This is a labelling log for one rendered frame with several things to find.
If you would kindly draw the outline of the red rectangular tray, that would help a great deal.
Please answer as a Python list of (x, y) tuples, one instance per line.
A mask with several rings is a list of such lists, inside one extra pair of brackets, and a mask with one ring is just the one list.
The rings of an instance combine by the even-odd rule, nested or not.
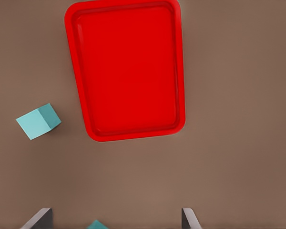
[(163, 136), (183, 128), (178, 0), (77, 2), (66, 10), (64, 24), (91, 139)]

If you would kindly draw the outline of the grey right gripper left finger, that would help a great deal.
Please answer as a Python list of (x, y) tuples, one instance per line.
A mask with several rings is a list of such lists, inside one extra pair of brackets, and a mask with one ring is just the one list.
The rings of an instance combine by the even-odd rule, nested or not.
[(51, 208), (40, 209), (20, 229), (53, 229), (53, 211)]

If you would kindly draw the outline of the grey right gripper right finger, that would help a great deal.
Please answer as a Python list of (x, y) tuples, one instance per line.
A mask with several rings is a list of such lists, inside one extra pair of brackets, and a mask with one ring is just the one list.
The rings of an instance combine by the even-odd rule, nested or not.
[(182, 229), (202, 229), (194, 211), (191, 208), (182, 208)]

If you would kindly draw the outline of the teal cube block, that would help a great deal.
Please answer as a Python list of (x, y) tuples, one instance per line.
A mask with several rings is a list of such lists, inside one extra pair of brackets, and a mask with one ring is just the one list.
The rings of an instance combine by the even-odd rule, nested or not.
[(109, 228), (105, 226), (104, 224), (102, 224), (100, 221), (95, 220), (86, 229), (109, 229)]
[(30, 140), (53, 130), (61, 123), (50, 103), (24, 114), (16, 121)]

